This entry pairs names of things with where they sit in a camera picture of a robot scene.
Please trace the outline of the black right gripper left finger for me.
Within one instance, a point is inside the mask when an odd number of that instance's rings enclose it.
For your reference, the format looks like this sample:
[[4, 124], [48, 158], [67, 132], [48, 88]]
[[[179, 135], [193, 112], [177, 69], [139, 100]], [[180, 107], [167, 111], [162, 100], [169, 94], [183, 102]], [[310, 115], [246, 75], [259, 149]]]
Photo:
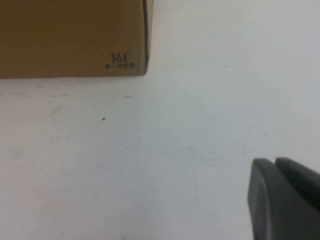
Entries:
[[256, 158], [247, 202], [255, 240], [320, 238], [320, 180], [288, 179], [275, 162]]

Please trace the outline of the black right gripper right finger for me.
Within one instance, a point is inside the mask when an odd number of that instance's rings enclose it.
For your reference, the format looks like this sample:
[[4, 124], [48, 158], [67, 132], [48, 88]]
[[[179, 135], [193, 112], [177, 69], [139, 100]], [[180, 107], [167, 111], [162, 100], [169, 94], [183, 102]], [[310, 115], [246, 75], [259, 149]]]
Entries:
[[275, 165], [287, 179], [319, 180], [320, 174], [297, 161], [287, 157], [278, 157]]

